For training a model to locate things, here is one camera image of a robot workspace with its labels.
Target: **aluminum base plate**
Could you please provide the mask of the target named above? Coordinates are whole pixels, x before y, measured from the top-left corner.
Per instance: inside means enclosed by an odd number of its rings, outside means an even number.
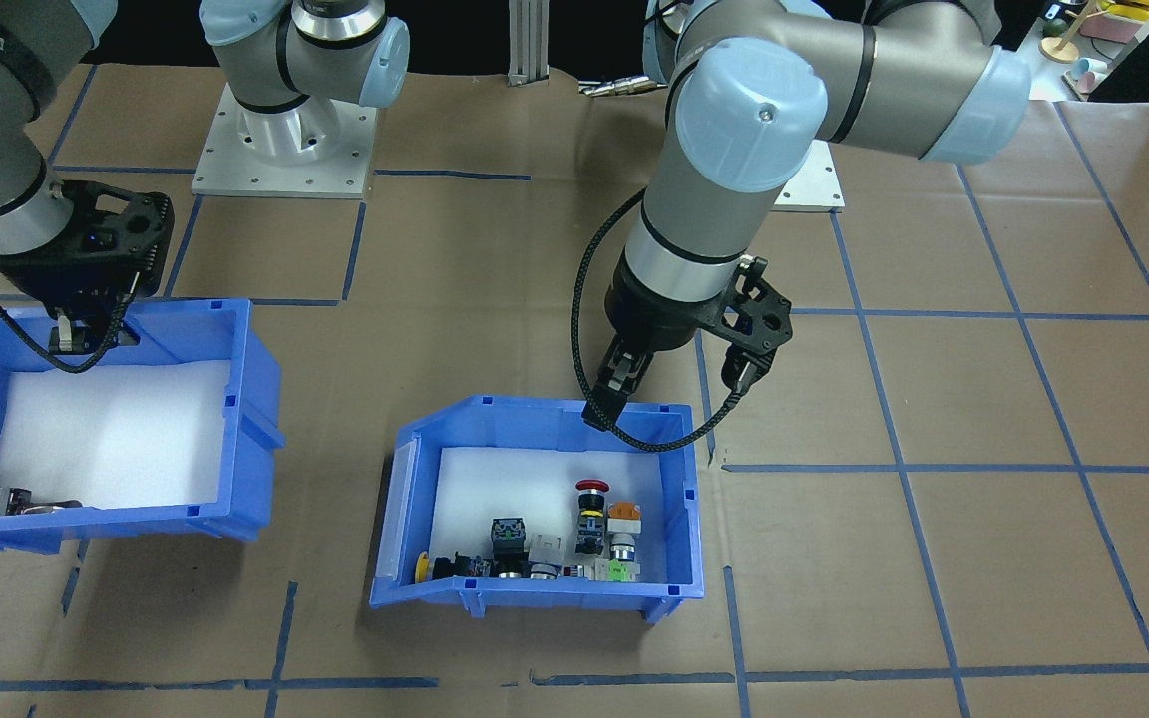
[[[789,178],[788,184],[774,200],[776,213],[830,213],[843,208],[845,195],[840,192],[840,176],[831,161],[831,146],[824,140],[810,142],[810,154],[801,170]]]
[[[193,177],[194,194],[218,196],[310,196],[318,200],[363,200],[375,148],[375,108],[332,101],[341,134],[333,150],[307,164],[265,162],[238,134],[241,106],[224,86],[207,146]]]

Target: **white foam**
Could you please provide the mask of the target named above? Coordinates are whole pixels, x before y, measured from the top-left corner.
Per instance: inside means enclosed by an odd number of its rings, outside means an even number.
[[[522,517],[525,535],[555,534],[571,546],[578,491],[586,478],[609,482],[607,505],[616,501],[641,504],[642,528],[638,559],[642,581],[665,581],[662,477],[658,457],[620,450],[442,449],[437,481],[433,532],[429,555],[491,557],[491,519]],[[566,550],[573,563],[573,549]]]
[[[230,363],[14,373],[0,485],[99,509],[216,500]]]

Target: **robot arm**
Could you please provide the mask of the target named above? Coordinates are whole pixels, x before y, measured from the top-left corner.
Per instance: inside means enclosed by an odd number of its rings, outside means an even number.
[[[171,237],[164,195],[61,182],[24,134],[115,11],[115,0],[0,3],[0,273],[57,319],[52,354],[92,353],[116,306],[156,289]]]
[[[331,100],[387,108],[406,82],[410,32],[383,0],[203,0],[200,15],[268,163],[344,150]]]
[[[812,138],[946,162],[1008,145],[1031,74],[985,41],[990,3],[966,5],[876,0],[876,24],[808,0],[664,6],[645,64],[671,80],[666,138],[607,295],[616,339],[586,422],[612,426],[654,353],[700,329],[731,341],[731,400],[769,371],[792,339],[791,304],[745,253]]]

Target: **black background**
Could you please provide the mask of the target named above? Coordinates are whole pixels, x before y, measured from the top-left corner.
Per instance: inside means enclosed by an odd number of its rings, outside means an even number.
[[[863,0],[820,1],[835,18],[861,18]],[[1002,0],[998,41],[1016,47],[1041,0]],[[215,64],[198,20],[200,0],[122,0],[117,17],[87,55],[91,63]],[[388,0],[388,14],[411,29],[411,72],[503,74],[508,70],[507,0]],[[548,63],[580,79],[641,72],[647,0],[552,0]]]

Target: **brown paper floor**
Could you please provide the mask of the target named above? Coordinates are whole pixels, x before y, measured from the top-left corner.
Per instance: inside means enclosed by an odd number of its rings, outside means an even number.
[[[360,206],[194,199],[222,86],[79,68],[31,132],[65,176],[171,194],[165,294],[256,300],[273,522],[0,555],[0,717],[1149,715],[1149,108],[1035,102],[963,169],[835,147],[849,207],[753,245],[797,337],[696,448],[707,599],[648,628],[371,610],[367,578],[398,427],[578,394],[574,269],[664,95],[410,77]],[[710,412],[720,349],[658,356],[641,399]]]

